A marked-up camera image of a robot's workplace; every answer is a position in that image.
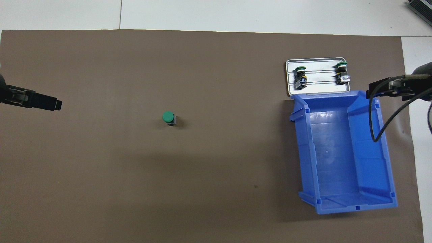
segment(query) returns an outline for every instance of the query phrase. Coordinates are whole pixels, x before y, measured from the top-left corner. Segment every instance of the blue plastic bin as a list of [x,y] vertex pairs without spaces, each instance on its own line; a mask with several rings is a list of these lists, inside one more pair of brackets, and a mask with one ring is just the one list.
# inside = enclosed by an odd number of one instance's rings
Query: blue plastic bin
[[[364,91],[293,95],[303,201],[318,214],[397,207],[385,134],[370,136]],[[382,127],[379,100],[374,131]]]

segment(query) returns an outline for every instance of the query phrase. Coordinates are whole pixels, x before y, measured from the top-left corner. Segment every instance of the green round cap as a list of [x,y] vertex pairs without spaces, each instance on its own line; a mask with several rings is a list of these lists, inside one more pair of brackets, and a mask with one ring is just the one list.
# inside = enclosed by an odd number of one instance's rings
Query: green round cap
[[348,64],[347,62],[345,62],[345,61],[342,61],[342,62],[340,62],[340,63],[336,64],[336,67],[338,67],[338,66],[340,66],[340,65],[347,65],[347,64]]
[[171,111],[164,112],[162,115],[162,119],[164,122],[172,122],[174,120],[174,113]]

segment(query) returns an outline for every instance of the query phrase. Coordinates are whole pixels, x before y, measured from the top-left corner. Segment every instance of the white tile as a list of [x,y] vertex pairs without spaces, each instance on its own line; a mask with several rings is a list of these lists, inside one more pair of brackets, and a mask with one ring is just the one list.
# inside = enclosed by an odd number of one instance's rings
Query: white tile
[[432,36],[404,0],[123,0],[121,29]]
[[[402,37],[405,72],[432,61],[432,37]],[[410,105],[411,133],[416,159],[417,186],[426,243],[432,243],[432,134],[427,124],[430,102],[417,100]]]
[[0,29],[118,29],[121,0],[0,0]]

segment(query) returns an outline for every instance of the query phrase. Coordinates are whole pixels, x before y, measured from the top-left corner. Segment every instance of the metal tray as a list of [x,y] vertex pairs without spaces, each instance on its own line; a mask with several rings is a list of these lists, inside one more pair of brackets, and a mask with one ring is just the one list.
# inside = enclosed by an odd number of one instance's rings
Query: metal tray
[[[291,59],[286,61],[289,96],[348,92],[349,83],[336,85],[336,64],[343,61],[345,61],[344,58]],[[302,90],[296,90],[294,84],[295,68],[300,66],[306,67],[305,74],[308,77],[308,86]]]

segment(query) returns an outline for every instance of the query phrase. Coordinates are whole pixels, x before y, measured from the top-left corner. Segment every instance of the brown mat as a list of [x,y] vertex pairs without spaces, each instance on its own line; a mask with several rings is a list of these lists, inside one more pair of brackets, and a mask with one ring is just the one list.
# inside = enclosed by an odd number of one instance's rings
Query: brown mat
[[[6,82],[63,107],[0,104],[0,242],[422,242],[408,109],[387,132],[399,207],[297,195],[284,65],[321,57],[352,90],[405,73],[399,37],[3,31]],[[385,119],[402,103],[381,100]]]

